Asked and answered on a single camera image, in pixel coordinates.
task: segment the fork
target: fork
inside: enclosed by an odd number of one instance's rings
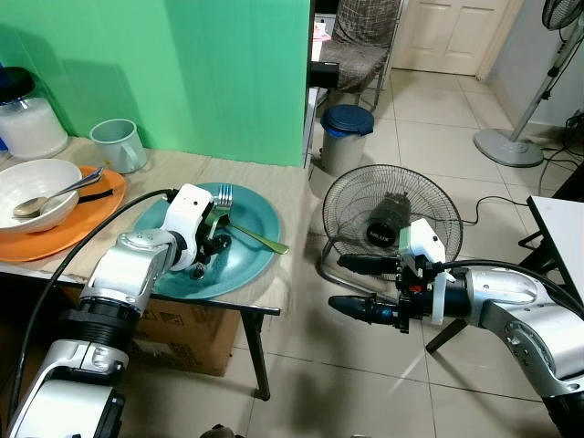
[[[229,220],[229,211],[231,210],[231,205],[233,204],[233,201],[234,201],[233,186],[231,184],[221,184],[219,186],[218,203],[215,207],[215,211],[220,216],[219,226],[232,226],[233,228],[236,228],[237,230],[246,233],[250,237],[253,237],[258,242],[261,242],[275,253],[285,254],[288,252],[289,248],[287,245],[266,239],[262,235],[257,235],[253,231],[249,231],[247,228],[244,228],[241,225],[233,224]]]

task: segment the white cup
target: white cup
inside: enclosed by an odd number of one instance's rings
[[[89,137],[102,146],[106,165],[118,173],[136,172],[148,160],[136,123],[131,120],[102,121],[93,127]]]

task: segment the blue lid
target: blue lid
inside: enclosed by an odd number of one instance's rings
[[[373,122],[373,114],[358,105],[336,105],[327,109],[320,124],[326,131],[367,135],[373,132]]]

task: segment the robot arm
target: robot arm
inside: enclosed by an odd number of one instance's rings
[[[404,333],[410,318],[428,316],[433,323],[441,324],[447,316],[493,332],[516,358],[562,435],[581,436],[584,321],[554,302],[531,276],[486,266],[440,272],[436,262],[443,261],[441,244],[429,225],[419,222],[401,231],[397,258],[378,260],[378,271],[385,264],[389,269],[383,273],[397,274],[397,304],[375,296],[331,297],[328,303],[353,318],[392,325]],[[343,257],[340,265],[363,270],[360,255]]]
[[[59,318],[55,341],[16,411],[8,436],[115,437],[123,395],[114,387],[126,349],[157,278],[190,266],[199,226],[213,206],[207,191],[185,184],[162,229],[125,233],[99,260],[78,308]]]

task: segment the green backdrop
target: green backdrop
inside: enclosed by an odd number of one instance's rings
[[[0,0],[0,62],[69,133],[128,118],[150,148],[300,165],[309,0]]]

